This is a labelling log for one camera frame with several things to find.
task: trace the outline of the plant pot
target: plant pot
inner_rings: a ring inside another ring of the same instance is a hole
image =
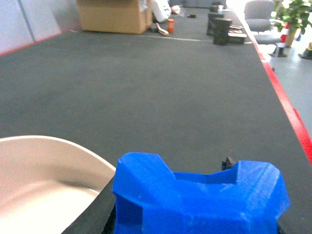
[[[287,37],[286,37],[286,47],[291,47],[292,46],[292,43],[293,43],[293,40],[295,38],[296,32],[297,32],[297,29],[294,32],[292,32],[291,34],[287,35]]]

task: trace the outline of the red table edge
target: red table edge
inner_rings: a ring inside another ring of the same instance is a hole
[[[258,55],[260,57],[260,60],[262,62],[262,65],[265,69],[265,71],[268,74],[268,77],[272,83],[272,86],[278,96],[279,101],[282,104],[282,107],[290,121],[290,124],[294,130],[294,132],[297,135],[297,138],[304,150],[304,152],[306,153],[306,156],[308,158],[308,160],[310,161],[311,165],[312,165],[312,141],[311,141],[311,137],[308,133],[307,128],[305,127],[299,112],[293,107],[292,103],[290,102],[289,98],[287,97],[285,90],[283,89],[281,83],[279,82],[278,78],[276,77],[274,71],[272,70],[269,62],[264,58],[264,56],[262,55],[262,53],[259,50],[258,44],[254,38],[254,36],[252,36],[251,33],[249,34],[254,47],[256,49],[256,51],[258,52]]]

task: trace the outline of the potted plant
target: potted plant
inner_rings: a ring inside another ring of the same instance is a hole
[[[287,38],[291,40],[286,42],[286,46],[291,46],[297,29],[300,29],[303,35],[306,27],[312,26],[308,20],[310,12],[312,12],[312,0],[284,0],[282,2],[275,16],[275,25],[281,32],[286,23],[290,24]]]

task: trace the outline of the cardboard box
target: cardboard box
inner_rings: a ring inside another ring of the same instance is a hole
[[[151,0],[77,0],[77,4],[83,30],[141,34],[152,24]]]

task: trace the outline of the orange cup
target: orange cup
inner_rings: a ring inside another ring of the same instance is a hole
[[[173,19],[168,19],[168,33],[173,33],[175,30],[175,21]]]

